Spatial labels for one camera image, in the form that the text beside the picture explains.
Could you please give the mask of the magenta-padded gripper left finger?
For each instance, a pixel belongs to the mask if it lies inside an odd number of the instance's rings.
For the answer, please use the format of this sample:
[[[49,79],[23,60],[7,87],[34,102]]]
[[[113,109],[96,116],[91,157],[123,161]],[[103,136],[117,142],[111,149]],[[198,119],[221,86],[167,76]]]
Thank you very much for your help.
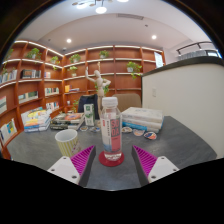
[[[85,187],[89,180],[95,155],[96,146],[92,145],[72,157],[62,156],[48,169],[48,172]]]

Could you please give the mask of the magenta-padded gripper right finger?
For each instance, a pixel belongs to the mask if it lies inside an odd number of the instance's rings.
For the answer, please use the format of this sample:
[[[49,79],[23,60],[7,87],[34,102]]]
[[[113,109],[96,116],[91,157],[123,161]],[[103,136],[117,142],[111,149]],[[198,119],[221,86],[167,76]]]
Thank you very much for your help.
[[[178,171],[178,168],[165,156],[156,157],[136,145],[132,146],[132,157],[141,186]]]

